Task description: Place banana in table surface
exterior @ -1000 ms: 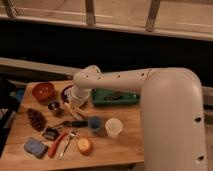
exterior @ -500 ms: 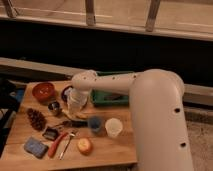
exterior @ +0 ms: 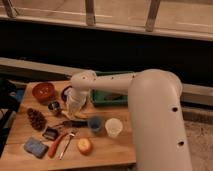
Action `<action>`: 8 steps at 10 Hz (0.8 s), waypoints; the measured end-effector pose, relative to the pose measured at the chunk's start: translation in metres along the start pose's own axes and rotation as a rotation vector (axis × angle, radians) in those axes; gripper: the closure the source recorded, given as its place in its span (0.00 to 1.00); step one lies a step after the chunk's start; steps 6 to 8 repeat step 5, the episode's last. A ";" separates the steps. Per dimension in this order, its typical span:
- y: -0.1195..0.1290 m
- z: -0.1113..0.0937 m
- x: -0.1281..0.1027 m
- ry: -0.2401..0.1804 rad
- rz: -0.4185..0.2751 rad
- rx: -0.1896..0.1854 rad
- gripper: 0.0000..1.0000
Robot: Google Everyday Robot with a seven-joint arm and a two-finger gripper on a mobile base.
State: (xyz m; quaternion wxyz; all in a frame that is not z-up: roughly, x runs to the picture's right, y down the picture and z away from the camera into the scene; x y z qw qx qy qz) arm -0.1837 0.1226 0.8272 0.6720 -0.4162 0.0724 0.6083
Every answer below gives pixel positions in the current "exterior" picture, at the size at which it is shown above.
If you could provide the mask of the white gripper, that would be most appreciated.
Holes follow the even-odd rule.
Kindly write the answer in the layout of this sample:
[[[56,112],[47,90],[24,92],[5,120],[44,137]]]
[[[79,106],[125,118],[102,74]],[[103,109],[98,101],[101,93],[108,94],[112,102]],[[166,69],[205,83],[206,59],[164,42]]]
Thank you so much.
[[[75,117],[83,118],[84,114],[81,112],[81,108],[86,103],[88,92],[76,90],[74,88],[68,88],[65,91],[65,94],[67,95],[66,104],[68,107],[66,109],[66,116],[71,117],[72,112],[76,112]]]

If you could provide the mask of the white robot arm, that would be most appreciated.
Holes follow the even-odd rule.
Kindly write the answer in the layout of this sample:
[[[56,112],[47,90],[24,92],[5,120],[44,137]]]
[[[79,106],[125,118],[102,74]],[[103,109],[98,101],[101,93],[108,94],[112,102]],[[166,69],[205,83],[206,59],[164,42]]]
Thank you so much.
[[[98,76],[92,70],[73,75],[71,96],[102,90],[128,96],[137,171],[193,171],[180,97],[182,83],[173,73],[148,69]]]

